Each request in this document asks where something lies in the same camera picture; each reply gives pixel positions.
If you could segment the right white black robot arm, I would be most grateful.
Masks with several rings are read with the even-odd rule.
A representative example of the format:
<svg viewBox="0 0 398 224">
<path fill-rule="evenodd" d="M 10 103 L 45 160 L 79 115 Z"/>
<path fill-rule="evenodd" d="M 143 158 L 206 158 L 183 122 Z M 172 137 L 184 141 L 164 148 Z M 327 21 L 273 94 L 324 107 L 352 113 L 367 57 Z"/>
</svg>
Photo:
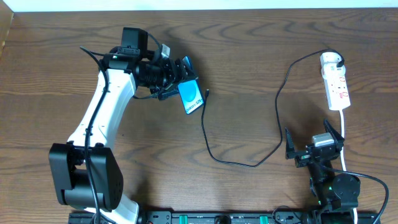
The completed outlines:
<svg viewBox="0 0 398 224">
<path fill-rule="evenodd" d="M 302 215 L 302 223 L 353 223 L 353 209 L 358 207 L 360 180 L 350 174 L 332 171 L 332 160 L 339 158 L 344 137 L 324 120 L 325 133 L 312 137 L 304 150 L 296 151 L 288 129 L 286 159 L 293 159 L 296 167 L 307 167 L 310 190 L 318 205 Z"/>
</svg>

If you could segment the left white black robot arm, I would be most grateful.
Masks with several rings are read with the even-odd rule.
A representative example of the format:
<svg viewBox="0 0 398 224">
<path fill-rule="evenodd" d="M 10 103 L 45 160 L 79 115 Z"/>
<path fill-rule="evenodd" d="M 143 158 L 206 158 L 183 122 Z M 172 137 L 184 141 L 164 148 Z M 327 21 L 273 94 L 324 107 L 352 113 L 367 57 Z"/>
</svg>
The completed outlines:
<svg viewBox="0 0 398 224">
<path fill-rule="evenodd" d="M 145 30 L 126 27 L 119 46 L 105 54 L 89 52 L 99 70 L 95 93 L 68 140 L 50 148 L 57 200 L 90 212 L 86 223 L 142 221 L 138 203 L 123 193 L 123 175 L 113 154 L 124 110 L 137 88 L 148 88 L 158 100 L 180 95 L 188 114 L 203 103 L 191 59 L 172 59 L 164 44 L 149 50 L 151 39 Z"/>
</svg>

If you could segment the blue screen Galaxy smartphone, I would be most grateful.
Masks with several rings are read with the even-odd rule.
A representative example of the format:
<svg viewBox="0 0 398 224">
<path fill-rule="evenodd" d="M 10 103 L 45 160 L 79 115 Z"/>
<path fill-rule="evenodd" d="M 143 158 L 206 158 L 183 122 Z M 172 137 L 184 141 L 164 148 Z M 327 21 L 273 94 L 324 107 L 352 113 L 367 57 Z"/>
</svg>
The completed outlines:
<svg viewBox="0 0 398 224">
<path fill-rule="evenodd" d="M 186 114 L 193 113 L 203 103 L 203 95 L 197 80 L 190 80 L 178 84 L 178 90 Z"/>
</svg>

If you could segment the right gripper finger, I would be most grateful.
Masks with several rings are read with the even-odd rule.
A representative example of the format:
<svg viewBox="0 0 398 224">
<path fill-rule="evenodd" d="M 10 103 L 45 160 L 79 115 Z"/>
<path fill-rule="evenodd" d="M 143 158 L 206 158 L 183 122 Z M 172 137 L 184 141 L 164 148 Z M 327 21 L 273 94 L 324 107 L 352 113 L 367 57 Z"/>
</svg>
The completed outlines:
<svg viewBox="0 0 398 224">
<path fill-rule="evenodd" d="M 285 136 L 286 136 L 285 158 L 293 159 L 295 157 L 295 146 L 291 134 L 287 128 L 285 128 Z"/>
<path fill-rule="evenodd" d="M 344 137 L 329 123 L 327 119 L 323 120 L 325 131 L 331 134 L 336 146 L 344 146 Z"/>
</svg>

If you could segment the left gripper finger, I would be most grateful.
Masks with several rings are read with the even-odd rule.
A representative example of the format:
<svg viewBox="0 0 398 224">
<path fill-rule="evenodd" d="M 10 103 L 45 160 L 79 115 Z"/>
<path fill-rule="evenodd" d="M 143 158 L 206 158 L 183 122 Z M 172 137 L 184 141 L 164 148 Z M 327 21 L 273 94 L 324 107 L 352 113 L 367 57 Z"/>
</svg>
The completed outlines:
<svg viewBox="0 0 398 224">
<path fill-rule="evenodd" d="M 190 80 L 197 80 L 198 79 L 198 74 L 193 68 L 192 61 L 189 56 L 185 56 L 182 59 L 182 65 L 184 67 L 184 72 L 183 72 L 183 79 L 185 81 L 190 81 Z"/>
<path fill-rule="evenodd" d="M 177 94 L 179 94 L 178 85 L 172 84 L 168 88 L 162 88 L 157 94 L 157 99 L 162 101 Z"/>
</svg>

